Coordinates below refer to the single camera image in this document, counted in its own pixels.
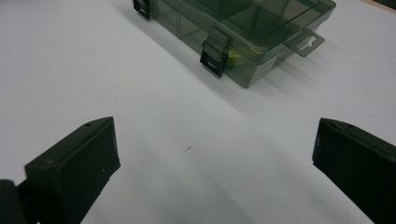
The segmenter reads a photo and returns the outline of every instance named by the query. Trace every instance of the box latch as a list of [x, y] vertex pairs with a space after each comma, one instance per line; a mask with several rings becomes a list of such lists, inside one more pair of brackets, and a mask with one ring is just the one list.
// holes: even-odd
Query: box latch
[[230, 37], [218, 28], [209, 30], [209, 37], [203, 43], [200, 62], [217, 77], [222, 77], [228, 61]]
[[149, 0], [133, 0], [134, 10], [149, 20]]
[[[312, 42], [311, 46], [306, 46], [311, 37], [314, 37], [315, 40]], [[284, 42], [284, 44], [288, 46], [288, 48], [294, 50], [294, 52], [298, 53], [300, 56], [305, 57], [314, 49], [323, 44], [323, 42], [323, 37], [311, 30], [304, 29], [293, 38]]]

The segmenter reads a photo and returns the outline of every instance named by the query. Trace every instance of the white table surface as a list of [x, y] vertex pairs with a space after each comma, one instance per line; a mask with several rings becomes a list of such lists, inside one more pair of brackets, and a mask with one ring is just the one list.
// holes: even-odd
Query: white table surface
[[335, 2], [322, 46], [245, 90], [128, 0], [0, 1], [0, 178], [113, 116], [121, 168], [83, 223], [371, 223], [311, 155], [320, 118], [396, 145], [396, 14]]

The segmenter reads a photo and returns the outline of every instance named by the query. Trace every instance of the tinted plastic box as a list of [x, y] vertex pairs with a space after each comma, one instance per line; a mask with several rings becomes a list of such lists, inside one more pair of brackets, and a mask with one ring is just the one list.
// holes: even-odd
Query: tinted plastic box
[[134, 0], [134, 8], [201, 53], [213, 74], [247, 88], [293, 52], [324, 42], [315, 31], [331, 0]]

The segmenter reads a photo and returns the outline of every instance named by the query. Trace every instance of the plastic storage box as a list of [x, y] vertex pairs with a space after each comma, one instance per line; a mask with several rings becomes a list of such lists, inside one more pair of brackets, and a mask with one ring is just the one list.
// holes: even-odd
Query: plastic storage box
[[293, 52], [308, 55], [324, 42], [315, 31], [335, 8], [331, 0], [133, 0], [201, 53], [213, 74], [247, 88]]

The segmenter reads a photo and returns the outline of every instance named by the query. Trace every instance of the small dark mark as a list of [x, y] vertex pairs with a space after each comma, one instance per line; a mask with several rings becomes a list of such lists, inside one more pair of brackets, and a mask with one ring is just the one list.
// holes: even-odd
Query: small dark mark
[[188, 151], [188, 150], [190, 150], [190, 149], [192, 149], [192, 147], [186, 148], [186, 150], [184, 150], [184, 152], [186, 152], [186, 151]]

